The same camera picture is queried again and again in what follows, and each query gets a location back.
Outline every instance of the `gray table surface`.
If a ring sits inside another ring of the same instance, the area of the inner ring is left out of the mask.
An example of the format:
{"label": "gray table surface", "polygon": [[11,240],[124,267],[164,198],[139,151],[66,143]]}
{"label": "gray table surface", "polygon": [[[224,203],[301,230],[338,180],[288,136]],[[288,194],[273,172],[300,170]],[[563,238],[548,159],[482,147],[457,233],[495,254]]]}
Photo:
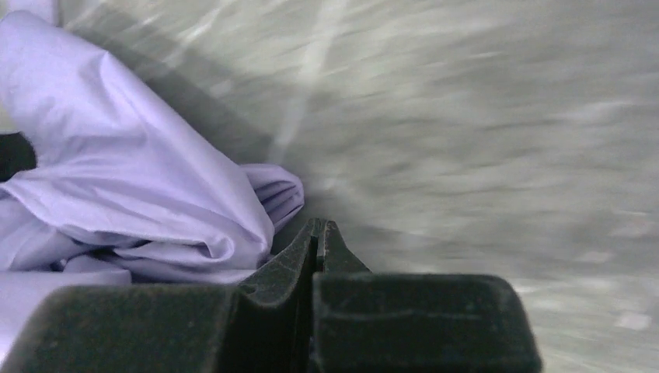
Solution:
{"label": "gray table surface", "polygon": [[[499,274],[546,371],[659,371],[659,2],[61,0],[376,271]],[[0,114],[0,128],[11,124]]]}

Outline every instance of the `lavender fabric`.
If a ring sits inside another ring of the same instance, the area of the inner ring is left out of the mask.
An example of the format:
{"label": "lavender fabric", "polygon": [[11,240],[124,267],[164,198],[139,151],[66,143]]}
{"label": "lavender fabric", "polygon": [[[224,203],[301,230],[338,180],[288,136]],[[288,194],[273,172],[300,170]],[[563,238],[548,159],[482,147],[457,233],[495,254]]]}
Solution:
{"label": "lavender fabric", "polygon": [[29,12],[0,20],[0,102],[37,154],[0,183],[0,361],[54,289],[240,281],[302,208],[299,178],[236,165],[112,54]]}

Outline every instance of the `gray floor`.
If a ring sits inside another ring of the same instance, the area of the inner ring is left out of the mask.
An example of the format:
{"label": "gray floor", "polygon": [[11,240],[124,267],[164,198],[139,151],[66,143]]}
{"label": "gray floor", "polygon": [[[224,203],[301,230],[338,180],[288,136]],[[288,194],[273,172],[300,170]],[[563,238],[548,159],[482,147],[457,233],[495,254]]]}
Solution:
{"label": "gray floor", "polygon": [[507,278],[547,372],[659,371],[659,2],[61,6],[374,270]]}

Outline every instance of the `purple cloth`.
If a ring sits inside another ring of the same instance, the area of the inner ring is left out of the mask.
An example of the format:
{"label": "purple cloth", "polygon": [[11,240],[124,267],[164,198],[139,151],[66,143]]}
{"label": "purple cloth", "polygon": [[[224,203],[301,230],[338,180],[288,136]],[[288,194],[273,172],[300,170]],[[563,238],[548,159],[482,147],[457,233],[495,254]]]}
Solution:
{"label": "purple cloth", "polygon": [[37,154],[0,183],[0,361],[70,284],[240,281],[304,203],[238,166],[109,52],[28,12],[0,20],[0,102]]}

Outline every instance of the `purple garment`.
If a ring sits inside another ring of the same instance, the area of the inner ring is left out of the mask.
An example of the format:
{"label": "purple garment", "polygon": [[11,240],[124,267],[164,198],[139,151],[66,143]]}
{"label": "purple garment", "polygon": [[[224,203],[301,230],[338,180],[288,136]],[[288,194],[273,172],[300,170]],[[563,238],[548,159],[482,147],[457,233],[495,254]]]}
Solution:
{"label": "purple garment", "polygon": [[54,289],[240,281],[304,204],[299,178],[236,165],[109,52],[28,12],[0,20],[0,102],[38,161],[0,183],[0,361]]}

